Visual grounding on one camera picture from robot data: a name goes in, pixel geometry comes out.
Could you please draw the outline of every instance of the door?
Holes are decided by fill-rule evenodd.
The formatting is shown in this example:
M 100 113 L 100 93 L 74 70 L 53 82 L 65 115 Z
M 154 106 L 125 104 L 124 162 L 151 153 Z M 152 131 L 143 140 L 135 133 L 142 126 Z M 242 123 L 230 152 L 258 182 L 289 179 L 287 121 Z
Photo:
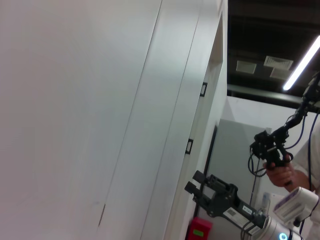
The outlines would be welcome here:
M 249 146 L 254 142 L 254 136 L 264 130 L 266 129 L 221 119 L 209 162 L 207 175 L 213 174 L 228 184 L 236 185 L 239 198 L 248 204 L 255 179 L 248 170 Z M 257 178 L 252 206 L 255 205 L 259 183 L 260 179 Z M 211 198 L 214 192 L 205 187 L 203 193 Z M 211 218 L 202 208 L 199 211 L 199 217 L 213 223 L 209 239 L 240 238 L 240 229 L 226 219 L 221 217 Z
M 160 4 L 1 1 L 0 239 L 93 239 Z

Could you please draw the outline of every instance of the fluorescent light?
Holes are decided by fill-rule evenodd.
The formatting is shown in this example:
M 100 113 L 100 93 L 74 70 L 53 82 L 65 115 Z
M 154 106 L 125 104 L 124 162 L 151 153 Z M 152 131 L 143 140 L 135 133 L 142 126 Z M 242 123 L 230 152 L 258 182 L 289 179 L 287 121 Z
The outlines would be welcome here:
M 296 82 L 300 74 L 306 68 L 310 60 L 314 57 L 318 49 L 320 48 L 320 36 L 316 38 L 306 55 L 303 57 L 302 61 L 296 67 L 292 75 L 289 77 L 288 81 L 286 81 L 285 85 L 283 86 L 283 90 L 289 90 L 292 85 Z

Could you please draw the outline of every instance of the black hinge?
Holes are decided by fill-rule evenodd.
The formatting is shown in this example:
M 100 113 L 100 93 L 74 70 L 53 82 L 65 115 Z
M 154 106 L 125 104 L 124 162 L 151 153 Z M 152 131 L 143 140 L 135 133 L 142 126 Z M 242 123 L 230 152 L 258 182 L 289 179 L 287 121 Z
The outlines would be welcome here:
M 106 204 L 104 204 L 104 206 L 103 206 L 103 209 L 102 209 L 102 213 L 101 213 L 101 217 L 100 217 L 100 221 L 99 221 L 99 225 L 98 225 L 98 227 L 99 227 L 99 226 L 100 226 L 100 224 L 101 224 L 102 216 L 104 215 L 104 212 L 105 212 L 105 207 L 106 207 Z
M 207 83 L 207 82 L 203 82 L 203 83 L 202 83 L 201 92 L 200 92 L 200 97 L 204 97 L 204 96 L 206 95 L 207 86 L 208 86 L 208 83 Z
M 189 138 L 188 143 L 186 145 L 185 154 L 190 154 L 191 153 L 191 149 L 192 149 L 192 145 L 193 144 L 194 144 L 194 141 Z

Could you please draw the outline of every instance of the gray door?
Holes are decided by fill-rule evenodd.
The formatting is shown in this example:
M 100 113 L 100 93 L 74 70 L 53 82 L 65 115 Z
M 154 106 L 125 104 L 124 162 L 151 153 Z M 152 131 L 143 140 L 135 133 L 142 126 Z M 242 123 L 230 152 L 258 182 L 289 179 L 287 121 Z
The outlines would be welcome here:
M 209 163 L 208 175 L 213 174 L 228 184 L 236 185 L 239 198 L 248 204 L 255 178 L 248 170 L 249 146 L 253 143 L 254 136 L 264 130 L 261 127 L 221 120 Z M 259 178 L 257 178 L 255 184 L 253 206 L 258 189 Z M 205 188 L 203 192 L 209 197 L 214 193 L 209 188 Z M 226 219 L 221 217 L 211 218 L 203 209 L 200 209 L 199 217 L 213 223 L 209 235 L 210 240 L 240 239 L 240 229 Z

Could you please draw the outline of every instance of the black ceiling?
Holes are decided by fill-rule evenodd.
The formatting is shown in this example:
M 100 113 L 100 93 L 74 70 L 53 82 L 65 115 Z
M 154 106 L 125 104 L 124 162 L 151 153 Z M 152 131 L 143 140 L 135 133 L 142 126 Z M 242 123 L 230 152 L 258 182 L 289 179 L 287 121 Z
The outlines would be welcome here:
M 273 68 L 264 62 L 266 56 L 293 60 L 294 70 L 319 35 L 318 0 L 229 0 L 228 84 L 301 97 L 320 71 L 320 51 L 287 92 L 282 90 L 285 80 L 270 77 Z M 257 64 L 254 74 L 236 71 L 237 61 Z

